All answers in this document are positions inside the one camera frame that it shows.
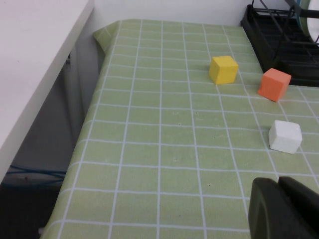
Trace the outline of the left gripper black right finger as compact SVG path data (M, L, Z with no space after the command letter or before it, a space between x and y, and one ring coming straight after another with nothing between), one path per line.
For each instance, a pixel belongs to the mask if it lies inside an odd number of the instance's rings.
M278 180L280 188L292 204L300 223L312 234L319 238L319 195L296 179L281 176Z

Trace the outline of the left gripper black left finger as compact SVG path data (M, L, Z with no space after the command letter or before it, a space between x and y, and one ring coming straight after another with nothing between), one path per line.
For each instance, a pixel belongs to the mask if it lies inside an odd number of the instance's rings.
M248 214L253 239L298 239L299 219L293 205L269 178L253 180Z

